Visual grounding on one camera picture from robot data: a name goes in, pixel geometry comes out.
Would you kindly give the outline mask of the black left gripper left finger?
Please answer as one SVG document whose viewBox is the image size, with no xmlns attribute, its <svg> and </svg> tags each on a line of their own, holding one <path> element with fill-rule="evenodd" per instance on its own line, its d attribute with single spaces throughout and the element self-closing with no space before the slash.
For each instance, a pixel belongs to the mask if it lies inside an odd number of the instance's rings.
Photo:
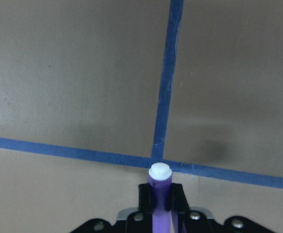
<svg viewBox="0 0 283 233">
<path fill-rule="evenodd" d="M 139 184 L 139 205 L 138 210 L 147 214 L 153 212 L 153 198 L 152 198 L 152 189 L 150 184 L 143 183 Z"/>
</svg>

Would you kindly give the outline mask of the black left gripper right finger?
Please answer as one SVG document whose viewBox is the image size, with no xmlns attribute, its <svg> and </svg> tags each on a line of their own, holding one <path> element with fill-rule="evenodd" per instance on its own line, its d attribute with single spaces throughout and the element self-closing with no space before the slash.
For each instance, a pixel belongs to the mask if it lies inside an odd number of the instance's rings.
<svg viewBox="0 0 283 233">
<path fill-rule="evenodd" d="M 189 204 L 182 184 L 172 183 L 170 188 L 171 211 L 176 214 L 185 214 L 189 211 Z"/>
</svg>

